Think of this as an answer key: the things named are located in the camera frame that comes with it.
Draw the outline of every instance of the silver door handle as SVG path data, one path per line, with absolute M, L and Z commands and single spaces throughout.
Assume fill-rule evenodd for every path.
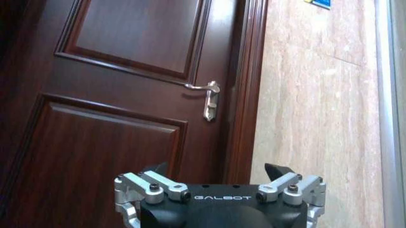
M 190 84 L 184 85 L 189 90 L 204 90 L 205 91 L 205 102 L 202 117 L 206 121 L 212 121 L 216 117 L 217 97 L 220 93 L 220 86 L 216 81 L 206 83 L 206 86 L 193 86 Z
M 193 86 L 190 84 L 185 84 L 184 87 L 186 87 L 189 90 L 209 90 L 213 93 L 218 93 L 220 92 L 220 87 L 217 87 L 217 84 L 214 81 L 212 81 L 210 83 L 208 83 L 206 86 Z

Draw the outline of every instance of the silver metal bracket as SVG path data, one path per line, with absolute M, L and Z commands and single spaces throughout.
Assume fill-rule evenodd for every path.
M 315 228 L 317 217 L 324 214 L 325 183 L 317 176 L 309 175 L 296 185 L 283 190 L 283 202 L 289 205 L 300 205 L 304 201 L 307 207 L 307 228 Z
M 256 198 L 260 199 L 261 203 L 276 201 L 277 195 L 283 192 L 287 186 L 297 183 L 297 181 L 299 175 L 288 172 L 271 183 L 257 186 Z
M 128 228 L 140 228 L 136 208 L 130 202 L 145 200 L 149 204 L 160 203 L 164 200 L 164 189 L 130 172 L 120 175 L 113 181 L 114 211 L 121 214 Z
M 216 117 L 217 97 L 220 93 L 220 87 L 216 81 L 210 81 L 206 86 L 193 86 L 190 84 L 184 85 L 189 90 L 204 90 L 205 91 L 205 102 L 202 117 L 206 121 L 212 121 Z
M 144 172 L 140 177 L 148 182 L 157 183 L 170 200 L 186 202 L 190 199 L 188 186 L 184 183 L 172 181 L 153 171 Z

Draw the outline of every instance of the logo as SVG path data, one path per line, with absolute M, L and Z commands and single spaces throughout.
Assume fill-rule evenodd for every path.
M 194 200 L 248 200 L 250 196 L 194 196 Z
M 325 8 L 325 9 L 329 9 L 329 7 L 331 7 L 329 0 L 304 0 L 304 2 L 308 2 L 308 3 L 311 3 L 311 4 L 316 5 L 316 6 L 320 6 L 320 7 Z

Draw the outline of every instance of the door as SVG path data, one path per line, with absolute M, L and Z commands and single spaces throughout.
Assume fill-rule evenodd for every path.
M 30 0 L 1 64 L 2 227 L 121 227 L 113 177 L 220 182 L 204 86 L 225 87 L 236 0 Z

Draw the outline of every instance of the blue sign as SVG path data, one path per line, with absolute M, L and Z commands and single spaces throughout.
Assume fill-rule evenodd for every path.
M 311 3 L 323 7 L 323 8 L 325 8 L 325 9 L 329 9 L 329 7 L 331 7 L 329 0 L 312 0 Z

